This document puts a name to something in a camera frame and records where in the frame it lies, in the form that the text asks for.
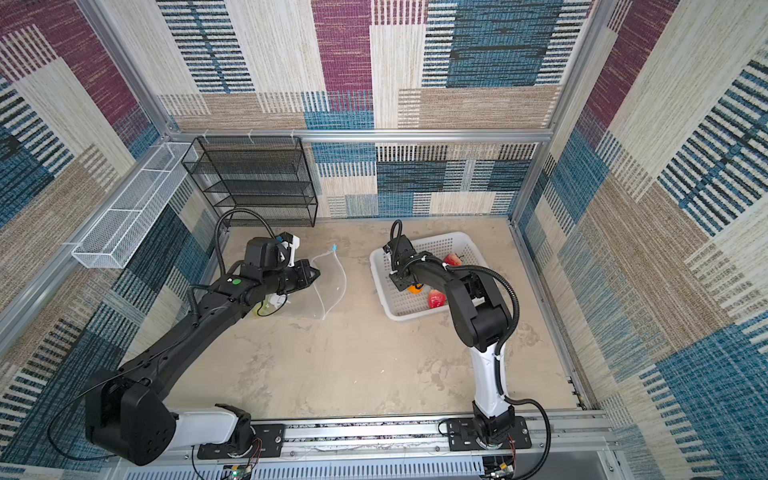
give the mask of mesh organizer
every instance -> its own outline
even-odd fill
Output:
[[[426,250],[438,258],[445,258],[449,253],[455,253],[462,258],[462,263],[465,265],[488,266],[475,242],[464,232],[444,233],[434,237],[411,240],[411,244],[416,252]],[[370,260],[371,273],[373,274],[373,282],[376,284],[376,291],[379,293],[379,301],[390,319],[401,322],[435,313],[449,313],[448,305],[429,308],[427,295],[432,289],[430,287],[425,286],[421,293],[416,295],[408,290],[397,291],[397,287],[389,279],[392,263],[389,254],[384,253],[384,249],[379,248],[371,252]],[[480,302],[482,302],[480,299],[474,300],[475,305]]]
[[[185,151],[197,155],[187,143],[168,142],[159,147],[85,234],[72,256],[86,268],[125,268],[187,176],[179,161]]]
[[[198,137],[197,155],[184,168],[221,215],[245,207],[270,225],[314,227],[317,195],[301,139],[297,137]],[[234,214],[227,226],[258,227],[248,214]]]

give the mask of plastic basket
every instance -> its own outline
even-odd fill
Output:
[[[411,240],[411,243],[416,252],[426,250],[438,258],[445,258],[449,253],[456,253],[466,265],[488,266],[475,242],[464,232],[444,233],[434,237]],[[384,253],[383,249],[379,248],[371,252],[370,259],[371,273],[373,274],[373,282],[376,284],[376,291],[379,293],[379,301],[381,301],[384,312],[389,318],[402,322],[449,311],[448,305],[429,308],[427,294],[432,289],[431,287],[425,286],[418,295],[414,295],[408,290],[397,291],[397,287],[389,279],[389,272],[392,271],[390,257],[388,253]],[[475,304],[480,302],[482,300],[475,300]]]

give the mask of red fruit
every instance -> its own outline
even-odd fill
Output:
[[[430,290],[429,295],[427,295],[427,304],[429,304],[429,308],[445,305],[445,294],[435,289]]]
[[[459,266],[462,264],[462,259],[458,258],[458,255],[455,253],[450,253],[443,261],[451,266]]]

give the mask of black mounting plate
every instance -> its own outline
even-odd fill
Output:
[[[451,452],[485,450],[477,441],[478,436],[475,433],[475,425],[472,418],[448,419],[444,423],[448,427],[448,445]],[[531,448],[531,434],[523,417],[515,417],[515,425],[509,429],[508,434],[515,443],[515,449],[525,450]]]
[[[273,423],[269,425],[251,425],[255,431],[256,438],[261,439],[261,458],[276,458],[283,451],[283,433],[286,426],[282,423]],[[253,453],[243,455],[241,458],[248,459]],[[197,450],[197,458],[200,460],[221,460],[222,458],[233,459],[227,454],[224,445],[216,443],[207,443],[200,445]]]

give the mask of clear plastic bag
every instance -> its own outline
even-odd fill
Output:
[[[286,316],[293,318],[325,320],[346,292],[346,273],[336,255],[336,245],[312,258],[310,265],[320,270],[320,277],[309,288],[291,293],[281,310]],[[265,305],[262,314],[276,309],[278,305],[274,302]]]

